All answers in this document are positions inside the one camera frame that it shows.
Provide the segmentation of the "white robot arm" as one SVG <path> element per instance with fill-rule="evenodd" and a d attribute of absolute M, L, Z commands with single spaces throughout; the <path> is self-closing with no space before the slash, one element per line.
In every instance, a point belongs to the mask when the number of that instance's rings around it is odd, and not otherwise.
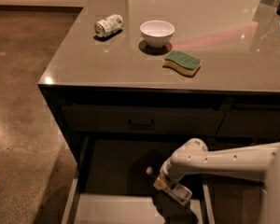
<path fill-rule="evenodd" d="M 204 141 L 192 138 L 163 163 L 154 187 L 184 206 L 191 191 L 180 180 L 196 174 L 262 182 L 259 224 L 280 224 L 280 142 L 210 151 Z"/>

